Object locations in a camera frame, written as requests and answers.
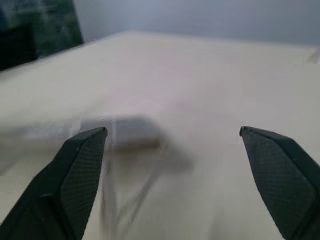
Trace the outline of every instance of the white table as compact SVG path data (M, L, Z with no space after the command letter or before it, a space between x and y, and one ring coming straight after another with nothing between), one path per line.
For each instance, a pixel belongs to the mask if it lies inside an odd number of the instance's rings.
M121 33L0 73L0 126L148 116L183 157L154 183L128 239L280 240L239 130L249 125L288 135L320 161L320 69L305 64L314 51ZM1 219L53 155L25 155L0 177ZM148 176L152 160L145 159L115 164L120 205ZM100 198L99 191L83 239L104 239Z

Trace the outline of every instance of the textured gripper pad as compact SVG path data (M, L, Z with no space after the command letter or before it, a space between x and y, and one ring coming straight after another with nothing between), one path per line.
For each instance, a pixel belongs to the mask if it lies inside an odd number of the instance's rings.
M316 191L271 139L249 130L242 138L257 189L283 238L291 239L316 200Z
M82 146L60 188L60 200L76 239L81 239L96 197L104 154L104 133Z

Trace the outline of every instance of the white wall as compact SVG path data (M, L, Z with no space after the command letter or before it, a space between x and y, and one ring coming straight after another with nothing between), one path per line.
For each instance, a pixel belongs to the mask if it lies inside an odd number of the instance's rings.
M131 29L320 45L319 0L130 0Z
M84 42L129 29L127 0L73 0Z
M320 45L320 0L73 0L85 42L128 29Z

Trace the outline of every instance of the white tablecloth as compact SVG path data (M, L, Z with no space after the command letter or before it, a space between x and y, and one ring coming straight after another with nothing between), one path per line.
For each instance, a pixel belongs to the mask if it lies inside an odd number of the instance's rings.
M176 149L128 239L280 240L240 127L294 138L320 161L320 69L312 47L126 32L0 73L0 127L68 118L150 117ZM54 156L29 152L1 176L0 217ZM119 159L119 204L152 159ZM83 239L104 239L100 197Z

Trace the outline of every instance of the wall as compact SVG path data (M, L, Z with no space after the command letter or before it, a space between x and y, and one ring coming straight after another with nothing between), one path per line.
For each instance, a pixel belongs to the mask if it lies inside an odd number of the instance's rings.
M73 0L85 42L125 30L320 45L319 0Z
M127 0L73 0L73 2L85 42L129 29Z
M320 44L319 0L130 0L136 31Z

